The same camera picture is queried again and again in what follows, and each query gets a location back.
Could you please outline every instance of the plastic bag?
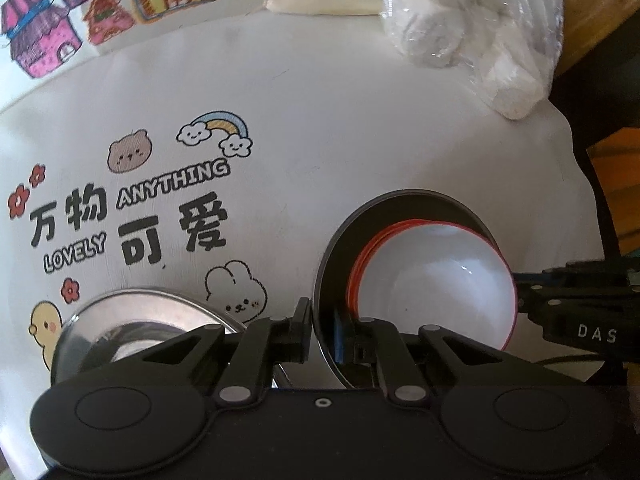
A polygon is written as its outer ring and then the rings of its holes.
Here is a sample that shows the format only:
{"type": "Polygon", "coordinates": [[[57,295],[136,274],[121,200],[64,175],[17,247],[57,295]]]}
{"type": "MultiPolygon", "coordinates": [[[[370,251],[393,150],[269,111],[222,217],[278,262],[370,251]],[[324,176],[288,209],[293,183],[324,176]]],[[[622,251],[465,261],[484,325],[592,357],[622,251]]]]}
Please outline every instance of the plastic bag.
{"type": "Polygon", "coordinates": [[[562,51],[562,0],[383,0],[383,23],[417,64],[464,62],[478,96],[518,120],[548,97],[562,51]]]}

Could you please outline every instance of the red flower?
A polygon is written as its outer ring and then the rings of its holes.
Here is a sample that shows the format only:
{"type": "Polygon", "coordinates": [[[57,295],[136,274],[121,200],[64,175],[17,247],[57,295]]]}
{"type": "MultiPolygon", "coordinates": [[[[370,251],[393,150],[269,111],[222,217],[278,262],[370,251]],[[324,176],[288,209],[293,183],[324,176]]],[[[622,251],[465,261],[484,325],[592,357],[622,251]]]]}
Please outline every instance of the red flower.
{"type": "Polygon", "coordinates": [[[29,177],[29,184],[31,187],[36,188],[38,184],[44,181],[44,166],[36,164],[31,170],[31,176],[29,177]]]}
{"type": "Polygon", "coordinates": [[[20,218],[24,214],[24,206],[27,205],[29,199],[29,190],[24,189],[24,184],[20,184],[15,188],[15,193],[9,195],[7,205],[9,206],[9,218],[20,218]]]}
{"type": "Polygon", "coordinates": [[[62,284],[60,294],[62,294],[62,297],[65,298],[66,304],[69,304],[72,301],[79,300],[80,283],[76,282],[76,280],[72,280],[71,278],[67,278],[65,280],[65,283],[62,284]]]}

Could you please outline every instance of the red rim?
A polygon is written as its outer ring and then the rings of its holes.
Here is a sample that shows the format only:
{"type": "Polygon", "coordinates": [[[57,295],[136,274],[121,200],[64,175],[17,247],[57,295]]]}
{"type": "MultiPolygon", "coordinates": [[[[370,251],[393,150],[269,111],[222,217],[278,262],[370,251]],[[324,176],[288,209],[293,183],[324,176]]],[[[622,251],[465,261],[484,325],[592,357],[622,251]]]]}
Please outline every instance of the red rim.
{"type": "Polygon", "coordinates": [[[379,248],[382,247],[382,245],[393,236],[396,236],[397,234],[400,234],[401,232],[406,231],[411,227],[417,227],[417,226],[428,225],[428,224],[447,225],[447,226],[457,227],[458,229],[462,229],[487,242],[498,254],[498,256],[500,256],[500,259],[502,260],[504,267],[507,269],[507,272],[511,277],[511,285],[513,287],[513,323],[511,325],[511,331],[509,332],[509,335],[507,336],[506,341],[502,345],[502,350],[504,350],[509,344],[511,337],[513,336],[513,331],[516,328],[516,321],[518,319],[518,291],[516,289],[515,281],[513,280],[513,274],[511,272],[511,269],[509,268],[507,261],[504,259],[504,257],[502,256],[502,253],[500,252],[500,249],[497,246],[494,246],[489,240],[487,240],[482,235],[479,235],[472,229],[469,229],[459,224],[454,224],[452,222],[436,222],[432,220],[412,218],[409,220],[403,220],[401,222],[396,222],[395,224],[391,224],[385,227],[384,229],[382,229],[382,231],[378,232],[371,240],[369,240],[367,245],[365,245],[364,248],[360,251],[360,254],[358,254],[358,257],[356,258],[356,261],[353,264],[353,267],[351,267],[351,272],[349,273],[349,279],[347,281],[347,291],[346,291],[347,309],[350,311],[351,315],[355,319],[360,317],[360,315],[358,314],[358,293],[360,291],[360,282],[364,275],[365,268],[371,261],[376,251],[379,250],[379,248]]]}

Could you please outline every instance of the white bowl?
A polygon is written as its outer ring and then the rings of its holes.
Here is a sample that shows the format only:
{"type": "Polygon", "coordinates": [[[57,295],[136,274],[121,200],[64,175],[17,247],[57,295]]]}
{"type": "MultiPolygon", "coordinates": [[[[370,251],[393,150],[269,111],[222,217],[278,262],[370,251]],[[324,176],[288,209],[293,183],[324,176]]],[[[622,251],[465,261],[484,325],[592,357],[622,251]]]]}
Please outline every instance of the white bowl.
{"type": "Polygon", "coordinates": [[[516,288],[487,240],[440,222],[407,225],[382,238],[351,273],[352,313],[388,320],[409,334],[437,324],[505,348],[518,313],[516,288]]]}

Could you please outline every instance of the black cable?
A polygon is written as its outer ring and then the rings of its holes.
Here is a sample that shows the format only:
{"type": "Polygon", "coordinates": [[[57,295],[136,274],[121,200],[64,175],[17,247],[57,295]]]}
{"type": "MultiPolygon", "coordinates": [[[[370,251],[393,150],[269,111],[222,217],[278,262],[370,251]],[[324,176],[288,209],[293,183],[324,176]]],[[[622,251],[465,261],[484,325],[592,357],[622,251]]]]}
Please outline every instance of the black cable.
{"type": "Polygon", "coordinates": [[[585,363],[590,361],[604,361],[605,357],[598,354],[561,355],[551,359],[542,359],[535,364],[540,366],[555,365],[558,363],[585,363]]]}

